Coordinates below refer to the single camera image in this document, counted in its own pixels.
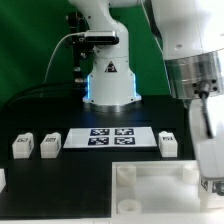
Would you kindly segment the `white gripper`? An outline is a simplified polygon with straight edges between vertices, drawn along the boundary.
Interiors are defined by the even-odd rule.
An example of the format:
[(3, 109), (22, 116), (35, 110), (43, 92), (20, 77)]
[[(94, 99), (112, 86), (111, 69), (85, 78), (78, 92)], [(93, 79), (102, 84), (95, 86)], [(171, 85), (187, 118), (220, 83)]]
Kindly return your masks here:
[(224, 180), (224, 96), (207, 100), (213, 137), (206, 132), (201, 100), (193, 100), (189, 110), (189, 125), (200, 174), (207, 180)]

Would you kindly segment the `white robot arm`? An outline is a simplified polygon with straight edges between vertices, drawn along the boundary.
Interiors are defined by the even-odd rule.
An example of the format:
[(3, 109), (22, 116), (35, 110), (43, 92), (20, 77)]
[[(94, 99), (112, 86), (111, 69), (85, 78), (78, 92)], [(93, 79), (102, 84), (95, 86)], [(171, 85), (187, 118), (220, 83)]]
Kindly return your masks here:
[(224, 0), (68, 0), (84, 17), (93, 44), (84, 103), (122, 108), (141, 99), (129, 67), (129, 34), (110, 10), (143, 11), (138, 52), (163, 68), (170, 95), (188, 109), (192, 145), (202, 177), (224, 180)]

